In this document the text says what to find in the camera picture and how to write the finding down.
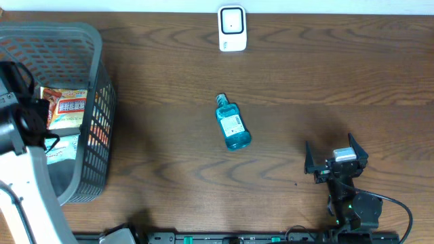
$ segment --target blue bottle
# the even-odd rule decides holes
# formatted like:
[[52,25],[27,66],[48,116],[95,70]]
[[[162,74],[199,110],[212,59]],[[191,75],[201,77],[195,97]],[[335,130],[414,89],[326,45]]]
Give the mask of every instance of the blue bottle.
[[224,135],[224,141],[229,150],[246,147],[252,141],[250,133],[245,129],[243,119],[236,104],[229,104],[226,95],[216,97],[218,108],[216,118]]

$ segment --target food package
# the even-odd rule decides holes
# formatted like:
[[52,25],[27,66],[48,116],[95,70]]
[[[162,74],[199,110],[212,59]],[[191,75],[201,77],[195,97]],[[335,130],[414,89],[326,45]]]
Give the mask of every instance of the food package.
[[50,88],[41,88],[41,98],[50,102],[50,107],[48,108],[47,129],[50,127],[54,111],[56,110],[57,103],[61,97],[62,93],[60,92],[56,92]]
[[48,94],[62,94],[58,99],[56,108],[48,129],[63,129],[79,127],[83,123],[84,108],[86,105],[87,90],[69,90],[41,88],[41,97]]
[[[45,139],[47,150],[51,148],[55,141],[56,139]],[[50,165],[67,159],[75,160],[78,141],[79,135],[62,136],[59,143],[47,153],[47,164]]]

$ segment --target black cable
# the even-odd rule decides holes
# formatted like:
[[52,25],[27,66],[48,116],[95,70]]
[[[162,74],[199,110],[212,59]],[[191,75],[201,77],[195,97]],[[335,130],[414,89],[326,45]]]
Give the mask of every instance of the black cable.
[[286,233],[285,233],[285,240],[286,240],[286,241],[288,241],[288,238],[289,238],[288,234],[291,232],[292,229],[294,229],[294,228],[296,228],[296,227],[301,227],[301,228],[303,228],[303,229],[307,232],[307,234],[309,234],[309,236],[311,236],[312,240],[315,240],[315,237],[313,237],[313,235],[312,235],[312,234],[311,234],[311,233],[306,229],[306,227],[297,224],[297,225],[294,225],[293,227],[289,228],[289,229],[286,231]]
[[49,151],[51,151],[56,145],[57,143],[59,143],[60,141],[60,136],[57,134],[53,134],[53,133],[45,133],[45,138],[47,139],[52,139],[55,138],[56,140],[52,143],[52,145],[50,146],[50,148],[48,149],[48,151],[46,151],[45,153],[47,154]]
[[392,199],[390,197],[386,197],[386,196],[383,196],[383,195],[380,195],[380,194],[376,194],[376,193],[373,193],[373,192],[370,192],[370,191],[367,191],[367,190],[361,190],[361,189],[358,189],[358,188],[346,185],[346,184],[344,184],[344,183],[342,183],[342,182],[340,182],[338,180],[337,180],[337,182],[339,182],[345,188],[348,188],[350,190],[354,190],[354,191],[358,191],[358,192],[363,192],[363,193],[369,194],[369,195],[374,196],[374,197],[378,197],[378,198],[381,198],[381,199],[384,199],[384,200],[388,200],[388,201],[390,201],[392,203],[398,204],[399,206],[403,207],[407,211],[408,219],[409,219],[408,220],[408,227],[407,227],[406,233],[404,234],[404,236],[402,236],[401,240],[399,241],[399,244],[404,243],[404,241],[407,239],[408,235],[410,234],[410,231],[412,231],[412,227],[413,227],[413,214],[412,214],[412,212],[410,211],[410,209],[405,204],[403,204],[402,202],[400,202],[400,201],[398,201],[396,199]]
[[33,236],[32,230],[30,228],[30,224],[28,223],[26,214],[22,208],[21,200],[15,195],[14,191],[7,185],[5,182],[0,180],[0,190],[9,195],[12,200],[12,204],[15,205],[18,214],[20,215],[20,219],[22,225],[26,231],[27,238],[30,244],[36,244],[35,237]]

